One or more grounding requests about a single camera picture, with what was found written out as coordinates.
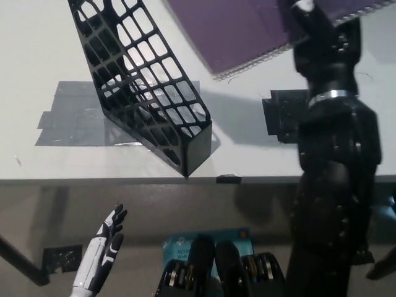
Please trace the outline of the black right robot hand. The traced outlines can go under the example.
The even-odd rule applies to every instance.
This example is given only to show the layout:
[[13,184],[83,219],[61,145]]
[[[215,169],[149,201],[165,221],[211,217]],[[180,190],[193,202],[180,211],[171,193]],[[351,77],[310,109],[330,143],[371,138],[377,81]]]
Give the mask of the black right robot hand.
[[308,83],[311,98],[358,95],[355,66],[361,59],[359,18],[335,27],[314,1],[288,1],[308,39],[293,49],[295,68]]

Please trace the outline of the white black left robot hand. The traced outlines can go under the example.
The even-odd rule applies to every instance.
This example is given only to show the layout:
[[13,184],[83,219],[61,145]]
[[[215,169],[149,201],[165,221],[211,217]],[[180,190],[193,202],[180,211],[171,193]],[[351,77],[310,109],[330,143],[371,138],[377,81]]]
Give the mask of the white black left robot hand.
[[123,243],[124,235],[121,230],[126,215],[127,210],[119,204],[100,225],[79,265],[71,297],[99,294]]

